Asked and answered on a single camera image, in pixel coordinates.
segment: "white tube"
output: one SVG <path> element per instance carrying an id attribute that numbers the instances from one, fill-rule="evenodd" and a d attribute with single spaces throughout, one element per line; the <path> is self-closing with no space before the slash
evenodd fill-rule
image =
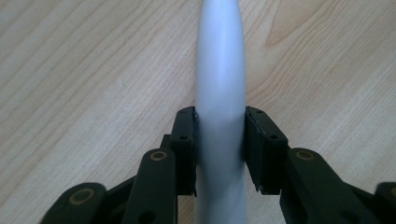
<path id="1" fill-rule="evenodd" d="M 204 0 L 198 34 L 195 223 L 246 222 L 244 33 L 237 0 Z"/>

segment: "wooden table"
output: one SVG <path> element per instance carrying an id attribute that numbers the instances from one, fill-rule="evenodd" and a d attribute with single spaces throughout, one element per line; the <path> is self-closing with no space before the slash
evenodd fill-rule
<path id="1" fill-rule="evenodd" d="M 0 223 L 108 189 L 194 105 L 201 1 L 0 2 Z M 247 103 L 348 183 L 396 181 L 396 2 L 241 0 Z M 248 182 L 247 223 L 284 223 Z M 193 200 L 180 198 L 179 223 Z"/>

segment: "black plastic part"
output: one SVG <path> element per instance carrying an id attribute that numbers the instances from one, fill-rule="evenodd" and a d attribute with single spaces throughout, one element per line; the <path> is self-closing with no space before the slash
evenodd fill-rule
<path id="1" fill-rule="evenodd" d="M 290 150 L 286 172 L 290 182 L 282 190 L 283 215 L 306 216 L 306 222 L 288 223 L 379 223 L 318 153 L 304 148 Z M 294 211 L 299 203 L 303 213 Z"/>
<path id="2" fill-rule="evenodd" d="M 381 183 L 376 187 L 375 199 L 379 204 L 379 217 L 384 223 L 396 223 L 396 183 Z"/>
<path id="3" fill-rule="evenodd" d="M 175 164 L 169 149 L 154 149 L 143 156 L 122 224 L 177 223 Z"/>
<path id="4" fill-rule="evenodd" d="M 175 153 L 177 172 L 177 195 L 196 195 L 196 148 L 198 117 L 193 106 L 177 112 L 172 133 L 167 144 L 167 136 L 162 145 Z"/>
<path id="5" fill-rule="evenodd" d="M 245 160 L 251 179 L 262 194 L 279 194 L 284 179 L 288 138 L 263 111 L 247 107 Z"/>
<path id="6" fill-rule="evenodd" d="M 102 209 L 106 215 L 106 223 L 121 222 L 133 185 L 134 177 L 127 179 L 107 192 Z"/>
<path id="7" fill-rule="evenodd" d="M 105 198 L 106 189 L 101 184 L 74 186 L 61 195 L 41 223 L 100 223 L 100 207 Z"/>

